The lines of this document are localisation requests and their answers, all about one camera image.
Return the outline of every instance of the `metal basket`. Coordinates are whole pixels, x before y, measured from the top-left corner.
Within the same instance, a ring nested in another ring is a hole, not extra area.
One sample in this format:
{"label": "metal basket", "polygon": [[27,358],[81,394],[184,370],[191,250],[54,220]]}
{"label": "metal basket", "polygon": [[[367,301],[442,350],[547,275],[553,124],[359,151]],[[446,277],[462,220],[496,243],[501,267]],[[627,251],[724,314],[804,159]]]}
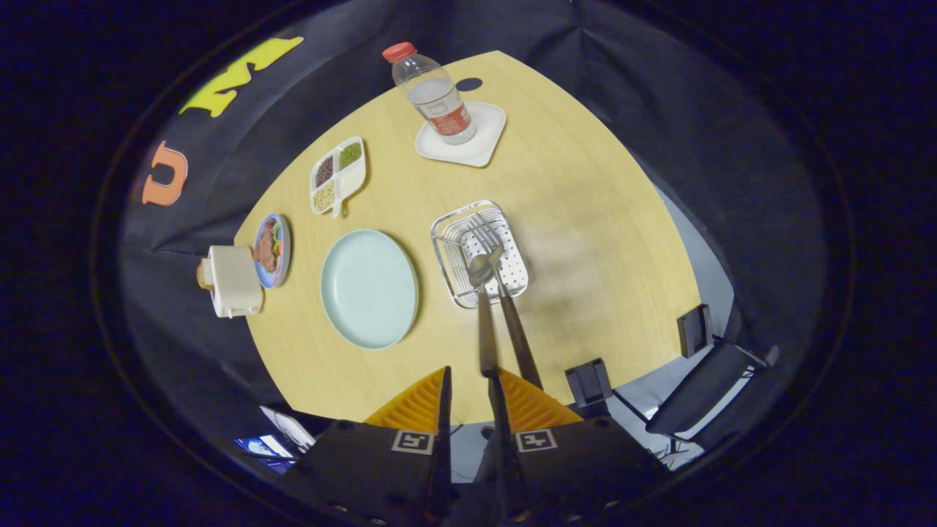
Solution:
{"label": "metal basket", "polygon": [[[481,200],[437,219],[430,230],[433,249],[436,250],[436,258],[439,260],[439,270],[446,279],[449,296],[462,309],[478,307],[478,292],[469,283],[469,262],[484,253],[475,234],[469,230],[472,227],[469,222],[473,218],[477,220],[476,214],[487,220],[492,230],[504,242],[504,254],[498,260],[498,271],[504,286],[508,288],[508,294],[518,296],[528,286],[527,268],[517,248],[507,216],[497,203]],[[488,282],[485,289],[492,304],[500,302],[496,280]]]}

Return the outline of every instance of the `fork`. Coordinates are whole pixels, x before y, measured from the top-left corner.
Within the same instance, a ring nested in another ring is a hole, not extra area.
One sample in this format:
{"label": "fork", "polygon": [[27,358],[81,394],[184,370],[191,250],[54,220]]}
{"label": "fork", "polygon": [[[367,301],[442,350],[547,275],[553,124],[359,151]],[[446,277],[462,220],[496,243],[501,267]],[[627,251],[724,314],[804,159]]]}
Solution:
{"label": "fork", "polygon": [[508,294],[508,288],[504,286],[501,273],[498,271],[498,260],[504,252],[504,242],[482,215],[475,213],[475,216],[479,221],[477,223],[470,221],[468,224],[469,230],[475,234],[475,238],[482,246],[482,251],[488,255],[489,262],[495,270],[495,278],[498,280],[498,296],[501,298],[501,310],[504,311],[504,320],[508,325],[508,334],[511,335],[511,344],[514,347],[517,366],[521,370],[521,377],[543,390],[540,373],[533,361],[533,354],[530,352],[530,344],[528,344],[527,335],[524,333],[524,326],[521,325],[521,317],[517,313],[514,300]]}

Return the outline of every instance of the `light blue plate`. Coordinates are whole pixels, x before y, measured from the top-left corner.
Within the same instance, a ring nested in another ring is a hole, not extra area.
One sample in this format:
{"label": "light blue plate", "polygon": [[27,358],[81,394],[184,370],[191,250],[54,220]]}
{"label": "light blue plate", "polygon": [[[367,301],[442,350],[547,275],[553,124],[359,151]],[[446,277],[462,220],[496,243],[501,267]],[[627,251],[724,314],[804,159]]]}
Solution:
{"label": "light blue plate", "polygon": [[335,330],[359,348],[383,350],[413,325],[419,295],[407,254],[385,233],[362,229],[335,242],[320,281]]}
{"label": "light blue plate", "polygon": [[256,247],[257,242],[260,241],[260,235],[263,233],[263,225],[270,218],[276,220],[276,225],[274,225],[274,242],[275,247],[279,247],[280,250],[276,255],[276,270],[274,270],[273,273],[268,273],[267,270],[263,268],[263,265],[254,262],[254,270],[257,271],[257,279],[260,280],[260,285],[265,289],[273,289],[282,284],[283,280],[286,279],[287,271],[290,269],[290,226],[287,225],[287,222],[282,216],[278,214],[268,214],[267,217],[263,219],[260,223],[260,227],[257,229],[257,236],[254,237],[254,247]]}

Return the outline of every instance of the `black chair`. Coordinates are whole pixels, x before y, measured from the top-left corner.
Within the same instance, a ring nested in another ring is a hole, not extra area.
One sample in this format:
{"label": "black chair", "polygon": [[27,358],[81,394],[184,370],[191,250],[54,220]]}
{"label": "black chair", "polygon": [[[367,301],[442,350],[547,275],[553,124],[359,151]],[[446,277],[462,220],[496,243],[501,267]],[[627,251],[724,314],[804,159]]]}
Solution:
{"label": "black chair", "polygon": [[777,346],[762,356],[721,337],[713,336],[713,341],[709,353],[680,381],[650,419],[613,390],[615,397],[644,421],[647,432],[670,438],[672,452],[676,451],[677,442],[696,443],[708,450],[721,441],[723,437],[710,427],[704,427],[691,438],[681,438],[677,434],[699,423],[740,378],[771,369],[780,355]]}

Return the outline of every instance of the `wooden table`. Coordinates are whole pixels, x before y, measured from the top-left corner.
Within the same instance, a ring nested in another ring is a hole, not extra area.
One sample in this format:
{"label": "wooden table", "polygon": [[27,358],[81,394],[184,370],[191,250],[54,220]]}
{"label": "wooden table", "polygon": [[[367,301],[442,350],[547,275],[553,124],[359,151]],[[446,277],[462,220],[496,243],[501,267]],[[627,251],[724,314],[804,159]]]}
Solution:
{"label": "wooden table", "polygon": [[[515,302],[544,390],[573,402],[564,370],[601,357],[612,386],[679,357],[677,317],[700,304],[690,260],[661,198],[615,136],[541,74],[491,52],[446,67],[478,77],[464,100],[497,104],[507,126],[483,169],[421,158],[413,141],[422,117],[394,90],[325,132],[267,189],[236,245],[252,246],[271,212],[291,226],[286,281],[247,317],[263,362],[293,409],[363,420],[417,380],[453,368],[453,424],[490,421],[479,374],[478,320],[450,298],[430,241],[440,216],[489,199],[504,209],[530,284]],[[364,139],[368,176],[346,214],[310,210],[309,173],[350,136]],[[410,256],[420,307],[409,333],[372,352],[330,326],[320,297],[326,253],[344,233],[377,229]],[[518,372],[500,308],[494,306],[501,366]]]}

